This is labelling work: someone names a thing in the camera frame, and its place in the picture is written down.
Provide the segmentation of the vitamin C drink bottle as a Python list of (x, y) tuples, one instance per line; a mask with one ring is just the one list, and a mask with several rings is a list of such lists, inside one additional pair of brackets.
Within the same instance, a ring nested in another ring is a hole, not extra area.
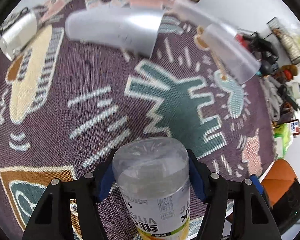
[(114, 154), (116, 183), (142, 239), (186, 239), (190, 166), (185, 146), (169, 137), (130, 142)]

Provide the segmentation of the lower clear plastic cup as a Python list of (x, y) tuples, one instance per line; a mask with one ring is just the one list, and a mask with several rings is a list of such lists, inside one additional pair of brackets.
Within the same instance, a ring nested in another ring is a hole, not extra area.
[(226, 30), (217, 24), (207, 26), (203, 41), (224, 63), (238, 83), (249, 81), (260, 69), (261, 63)]

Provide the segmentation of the clear plastic cup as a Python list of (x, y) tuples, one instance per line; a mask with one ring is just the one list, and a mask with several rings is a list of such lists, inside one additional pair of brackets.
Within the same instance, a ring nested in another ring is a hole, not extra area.
[(260, 69), (261, 63), (226, 30), (217, 24), (207, 26), (203, 41), (224, 63), (238, 83), (249, 81)]
[(222, 27), (232, 37), (235, 37), (238, 33), (237, 28), (232, 24), (212, 16), (197, 3), (190, 0), (172, 0), (172, 10), (178, 14), (182, 20), (189, 21), (197, 26), (200, 25), (206, 28), (211, 24), (216, 24)]

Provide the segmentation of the white labelled plastic cup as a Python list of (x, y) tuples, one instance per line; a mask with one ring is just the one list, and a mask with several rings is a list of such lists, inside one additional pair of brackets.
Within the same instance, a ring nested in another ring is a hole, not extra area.
[(37, 31), (37, 15), (34, 11), (30, 11), (3, 33), (0, 39), (1, 51), (10, 61), (13, 61)]

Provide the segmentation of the frosted grey plastic cup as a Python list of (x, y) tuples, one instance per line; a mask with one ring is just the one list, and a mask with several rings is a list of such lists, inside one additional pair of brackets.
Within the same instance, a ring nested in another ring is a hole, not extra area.
[(163, 16), (161, 9), (97, 7), (69, 14), (65, 32), (73, 41), (121, 48), (150, 58)]

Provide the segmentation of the upper clear plastic cup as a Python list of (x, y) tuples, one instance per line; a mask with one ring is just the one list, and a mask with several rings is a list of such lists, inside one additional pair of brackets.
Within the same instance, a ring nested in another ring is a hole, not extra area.
[(172, 10), (178, 14), (182, 20), (189, 21), (197, 26), (200, 25), (206, 28), (211, 24), (216, 24), (222, 27), (232, 37), (235, 37), (238, 33), (237, 28), (232, 24), (212, 16), (197, 3), (190, 0), (172, 0)]

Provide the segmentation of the orange chair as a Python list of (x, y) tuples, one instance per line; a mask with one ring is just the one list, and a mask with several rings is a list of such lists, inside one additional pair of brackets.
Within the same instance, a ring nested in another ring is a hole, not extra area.
[(268, 195), (271, 207), (289, 190), (295, 179), (297, 179), (296, 173), (289, 162), (285, 159), (279, 159), (274, 162), (270, 171), (261, 182)]

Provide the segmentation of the green tissue pack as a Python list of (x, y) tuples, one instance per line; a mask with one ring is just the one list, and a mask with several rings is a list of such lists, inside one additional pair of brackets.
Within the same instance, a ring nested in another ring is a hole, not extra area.
[(275, 148), (278, 159), (283, 159), (293, 142), (293, 135), (288, 124), (281, 124), (274, 128)]

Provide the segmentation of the patterned purple tablecloth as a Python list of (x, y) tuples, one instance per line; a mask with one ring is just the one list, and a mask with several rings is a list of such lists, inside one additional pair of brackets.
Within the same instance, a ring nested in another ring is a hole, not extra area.
[(0, 228), (8, 239), (22, 238), (52, 179), (78, 179), (134, 140), (178, 139), (228, 180), (260, 176), (273, 163), (259, 78), (223, 80), (195, 24), (166, 13), (150, 59), (65, 33), (78, 10), (172, 2), (50, 0), (35, 7), (44, 26), (21, 55), (0, 53)]

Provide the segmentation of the grey cloth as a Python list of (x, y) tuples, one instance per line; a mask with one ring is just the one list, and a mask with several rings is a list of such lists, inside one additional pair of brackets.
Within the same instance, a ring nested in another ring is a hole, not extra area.
[(270, 115), (273, 122), (278, 122), (281, 117), (281, 106), (283, 100), (279, 95), (279, 88), (281, 83), (276, 81), (272, 76), (268, 75), (262, 78), (261, 82), (262, 88), (264, 90), (266, 99), (268, 100), (268, 105), (270, 109)]

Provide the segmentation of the white tape roll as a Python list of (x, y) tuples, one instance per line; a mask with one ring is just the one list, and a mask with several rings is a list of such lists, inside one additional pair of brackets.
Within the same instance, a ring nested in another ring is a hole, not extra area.
[(290, 87), (290, 91), (292, 93), (293, 98), (300, 99), (300, 83), (291, 82), (289, 87)]

